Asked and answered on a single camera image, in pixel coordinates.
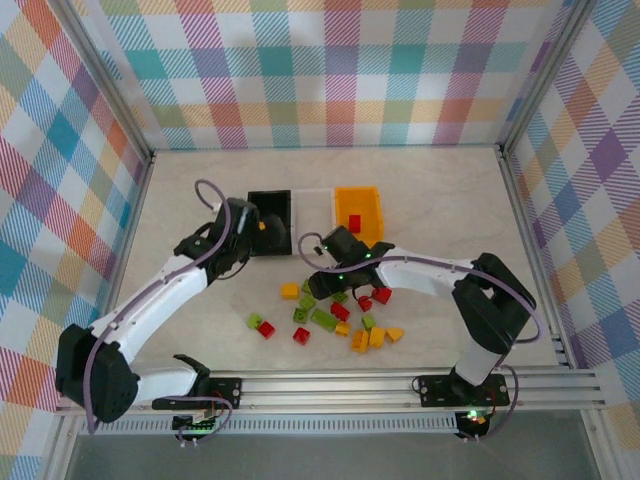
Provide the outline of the aluminium frame post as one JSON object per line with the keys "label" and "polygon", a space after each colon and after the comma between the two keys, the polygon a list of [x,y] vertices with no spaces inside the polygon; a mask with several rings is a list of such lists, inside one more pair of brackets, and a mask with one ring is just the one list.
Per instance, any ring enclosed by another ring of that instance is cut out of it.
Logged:
{"label": "aluminium frame post", "polygon": [[562,24],[558,37],[548,49],[548,54],[543,59],[531,90],[524,97],[520,109],[516,112],[513,123],[507,130],[505,140],[499,143],[500,152],[503,155],[512,153],[514,147],[526,131],[536,109],[539,107],[544,95],[562,67],[571,47],[575,43],[585,22],[588,20],[597,0],[575,0],[569,9],[568,16]]}
{"label": "aluminium frame post", "polygon": [[72,5],[71,0],[48,0],[63,29],[69,35],[73,46],[78,51],[88,72],[95,81],[98,90],[104,95],[107,104],[120,121],[124,133],[132,141],[136,151],[145,159],[153,157],[154,150],[143,136],[142,130],[129,108],[124,97],[118,91],[115,80],[107,64],[95,47],[81,17]]}

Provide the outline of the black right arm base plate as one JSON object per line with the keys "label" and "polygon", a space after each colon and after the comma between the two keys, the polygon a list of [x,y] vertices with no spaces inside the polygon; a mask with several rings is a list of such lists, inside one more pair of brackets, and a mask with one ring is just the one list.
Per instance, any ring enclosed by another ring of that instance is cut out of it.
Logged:
{"label": "black right arm base plate", "polygon": [[422,375],[416,378],[421,406],[429,407],[503,407],[510,396],[505,377],[491,374],[481,385],[472,386],[452,374]]}

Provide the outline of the orange plastic bin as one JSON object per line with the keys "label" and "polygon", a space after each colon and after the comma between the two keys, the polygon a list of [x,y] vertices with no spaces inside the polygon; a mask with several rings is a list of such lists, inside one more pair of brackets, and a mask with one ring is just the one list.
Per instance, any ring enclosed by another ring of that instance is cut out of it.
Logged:
{"label": "orange plastic bin", "polygon": [[360,230],[354,232],[358,240],[369,247],[383,240],[384,220],[379,191],[375,186],[334,189],[335,225],[349,228],[351,216],[360,217]]}

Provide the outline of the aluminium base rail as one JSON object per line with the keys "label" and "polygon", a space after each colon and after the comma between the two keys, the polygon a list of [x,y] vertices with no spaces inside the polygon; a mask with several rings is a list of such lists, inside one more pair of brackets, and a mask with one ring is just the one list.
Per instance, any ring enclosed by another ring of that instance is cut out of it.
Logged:
{"label": "aluminium base rail", "polygon": [[[210,371],[209,377],[242,380],[238,411],[272,413],[394,412],[421,406],[418,376],[446,375],[444,370],[372,370],[306,372],[225,372]],[[589,370],[520,369],[498,373],[505,377],[511,406],[527,410],[601,409],[604,393],[596,374]],[[152,401],[134,404],[130,411],[151,411]],[[429,407],[431,411],[463,411],[468,407]]]}

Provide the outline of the aluminium table edge rail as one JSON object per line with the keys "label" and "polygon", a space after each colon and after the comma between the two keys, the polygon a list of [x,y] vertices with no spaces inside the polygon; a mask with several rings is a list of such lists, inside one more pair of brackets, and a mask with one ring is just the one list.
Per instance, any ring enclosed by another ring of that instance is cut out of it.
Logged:
{"label": "aluminium table edge rail", "polygon": [[105,302],[100,309],[100,315],[107,314],[117,305],[117,300],[119,298],[119,293],[125,276],[127,263],[129,261],[131,249],[139,225],[140,216],[151,182],[151,177],[153,175],[156,157],[156,152],[152,151],[150,156],[146,159],[144,168],[141,171],[140,184],[138,190],[136,191],[136,195],[133,198],[134,202],[130,210],[126,229],[124,231],[120,253],[117,256],[117,262],[115,263],[115,267],[113,270],[113,277],[106,290],[107,296],[104,298]]}
{"label": "aluminium table edge rail", "polygon": [[559,315],[558,304],[551,284],[546,278],[534,230],[529,222],[525,203],[520,196],[520,191],[516,184],[515,175],[510,166],[508,156],[503,153],[500,148],[497,148],[495,153],[532,273],[536,299],[538,301],[538,311],[546,320],[552,345],[559,355],[558,363],[566,368],[575,368],[576,364],[572,348],[567,342],[564,325]]}

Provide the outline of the black plastic bin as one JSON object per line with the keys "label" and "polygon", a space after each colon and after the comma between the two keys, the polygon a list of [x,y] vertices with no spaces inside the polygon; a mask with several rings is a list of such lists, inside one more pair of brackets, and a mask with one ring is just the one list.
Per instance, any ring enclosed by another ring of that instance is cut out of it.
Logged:
{"label": "black plastic bin", "polygon": [[248,201],[255,204],[259,211],[260,220],[267,214],[278,215],[285,226],[289,240],[288,250],[266,250],[265,233],[267,231],[258,230],[258,240],[253,247],[254,256],[290,256],[292,254],[292,213],[291,213],[291,191],[250,191]]}

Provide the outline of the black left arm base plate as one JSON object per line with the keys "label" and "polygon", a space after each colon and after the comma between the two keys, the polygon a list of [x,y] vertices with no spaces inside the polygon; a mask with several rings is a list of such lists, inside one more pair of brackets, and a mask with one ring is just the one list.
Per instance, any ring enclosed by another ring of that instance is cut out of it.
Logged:
{"label": "black left arm base plate", "polygon": [[242,380],[234,377],[201,377],[184,394],[165,394],[151,403],[153,410],[209,410],[222,408],[224,403],[211,401],[212,397],[222,398],[233,408],[240,405]]}

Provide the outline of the clear plastic bin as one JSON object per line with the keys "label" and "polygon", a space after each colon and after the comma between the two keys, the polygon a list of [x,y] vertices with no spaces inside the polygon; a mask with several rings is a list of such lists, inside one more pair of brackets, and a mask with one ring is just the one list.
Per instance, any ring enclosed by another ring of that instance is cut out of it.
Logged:
{"label": "clear plastic bin", "polygon": [[308,232],[327,235],[335,228],[334,190],[332,188],[291,191],[292,250],[299,254],[299,238]]}

